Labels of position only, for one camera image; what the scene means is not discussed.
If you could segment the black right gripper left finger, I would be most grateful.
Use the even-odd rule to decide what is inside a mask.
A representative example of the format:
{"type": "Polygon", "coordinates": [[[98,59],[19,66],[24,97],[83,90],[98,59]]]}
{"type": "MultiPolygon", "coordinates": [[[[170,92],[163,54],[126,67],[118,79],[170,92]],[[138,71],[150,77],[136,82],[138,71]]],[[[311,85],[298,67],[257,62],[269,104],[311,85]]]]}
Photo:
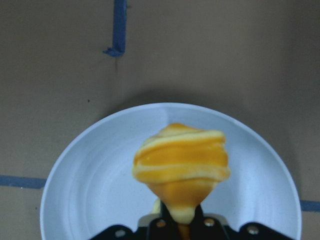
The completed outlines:
{"type": "Polygon", "coordinates": [[[125,225],[111,225],[91,237],[92,240],[178,240],[178,224],[163,202],[156,202],[150,214],[138,220],[136,230],[125,225]]]}

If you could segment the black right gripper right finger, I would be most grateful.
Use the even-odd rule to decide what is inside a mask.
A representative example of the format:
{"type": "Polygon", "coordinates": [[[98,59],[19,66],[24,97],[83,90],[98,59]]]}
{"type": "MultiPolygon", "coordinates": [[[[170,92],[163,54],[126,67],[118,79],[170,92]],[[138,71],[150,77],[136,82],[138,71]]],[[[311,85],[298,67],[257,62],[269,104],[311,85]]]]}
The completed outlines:
{"type": "Polygon", "coordinates": [[[243,224],[239,230],[223,223],[220,215],[205,215],[199,205],[190,225],[191,240],[289,240],[290,237],[258,222],[243,224]]]}

